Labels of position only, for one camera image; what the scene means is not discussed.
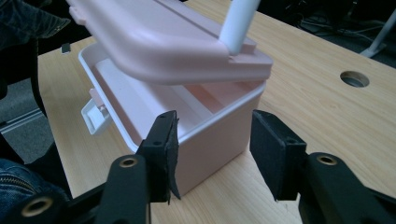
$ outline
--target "gray floor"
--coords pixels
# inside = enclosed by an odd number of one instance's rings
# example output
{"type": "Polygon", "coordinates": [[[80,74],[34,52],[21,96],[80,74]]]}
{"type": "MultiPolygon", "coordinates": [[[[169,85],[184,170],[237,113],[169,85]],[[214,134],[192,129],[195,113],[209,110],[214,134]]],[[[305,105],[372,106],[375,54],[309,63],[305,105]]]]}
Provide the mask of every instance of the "gray floor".
{"type": "MultiPolygon", "coordinates": [[[[394,33],[385,41],[388,46],[373,59],[396,68],[396,34],[394,33]]],[[[322,38],[355,52],[361,52],[371,44],[366,38],[356,36],[323,35],[322,38]]],[[[0,101],[0,121],[14,119],[33,109],[37,109],[37,106],[31,92],[30,80],[24,80],[9,86],[7,98],[0,101]]],[[[53,142],[50,126],[44,116],[4,133],[4,136],[25,162],[33,161],[43,155],[53,142]]]]}

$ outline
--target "jeans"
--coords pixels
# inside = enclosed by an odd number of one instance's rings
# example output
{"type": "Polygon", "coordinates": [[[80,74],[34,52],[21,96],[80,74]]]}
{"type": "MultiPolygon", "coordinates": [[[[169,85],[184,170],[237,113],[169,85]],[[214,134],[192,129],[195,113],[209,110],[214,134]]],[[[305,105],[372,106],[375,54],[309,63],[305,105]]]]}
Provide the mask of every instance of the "jeans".
{"type": "Polygon", "coordinates": [[[42,192],[57,192],[68,200],[63,189],[45,181],[24,165],[0,159],[0,222],[16,204],[42,192]]]}
{"type": "Polygon", "coordinates": [[[61,31],[70,20],[40,9],[50,2],[0,0],[0,50],[25,44],[32,38],[48,38],[61,31]]]}

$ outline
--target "pink plastic box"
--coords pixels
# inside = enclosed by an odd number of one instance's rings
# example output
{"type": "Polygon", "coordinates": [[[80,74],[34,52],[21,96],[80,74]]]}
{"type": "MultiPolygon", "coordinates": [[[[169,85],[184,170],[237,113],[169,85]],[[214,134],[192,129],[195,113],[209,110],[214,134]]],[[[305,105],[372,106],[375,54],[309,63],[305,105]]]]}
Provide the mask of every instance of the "pink plastic box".
{"type": "Polygon", "coordinates": [[[68,2],[98,40],[79,54],[100,98],[81,111],[92,134],[112,118],[136,152],[155,118],[176,110],[182,195],[247,148],[272,65],[252,40],[231,56],[221,26],[177,0],[68,2]]]}

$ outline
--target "denim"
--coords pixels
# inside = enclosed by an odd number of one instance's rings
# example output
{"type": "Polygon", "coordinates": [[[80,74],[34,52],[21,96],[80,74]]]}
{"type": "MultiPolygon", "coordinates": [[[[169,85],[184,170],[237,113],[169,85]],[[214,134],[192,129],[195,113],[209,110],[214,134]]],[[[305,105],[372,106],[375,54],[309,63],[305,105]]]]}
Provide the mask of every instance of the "denim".
{"type": "Polygon", "coordinates": [[[56,192],[68,200],[63,189],[40,175],[21,164],[0,159],[0,222],[15,205],[42,192],[56,192]]]}
{"type": "Polygon", "coordinates": [[[40,9],[50,2],[0,0],[0,50],[25,44],[32,38],[48,38],[61,31],[70,20],[40,9]]]}

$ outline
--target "wooden table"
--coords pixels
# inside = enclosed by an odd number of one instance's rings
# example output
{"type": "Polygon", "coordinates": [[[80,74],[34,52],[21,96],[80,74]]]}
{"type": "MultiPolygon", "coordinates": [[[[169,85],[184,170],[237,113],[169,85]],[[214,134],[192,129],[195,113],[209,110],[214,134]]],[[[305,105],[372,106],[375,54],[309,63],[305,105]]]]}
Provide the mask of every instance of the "wooden table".
{"type": "MultiPolygon", "coordinates": [[[[187,5],[215,21],[229,0],[187,5]]],[[[274,113],[308,144],[307,152],[343,159],[361,182],[396,197],[396,70],[256,13],[248,36],[274,61],[259,109],[274,113]],[[354,88],[340,75],[370,84],[354,88]]],[[[78,52],[93,38],[39,57],[40,91],[73,196],[106,181],[111,162],[130,153],[112,125],[91,136],[80,115],[92,87],[78,52]]],[[[153,223],[300,223],[297,202],[276,203],[248,151],[181,201],[152,205],[153,223]]]]}

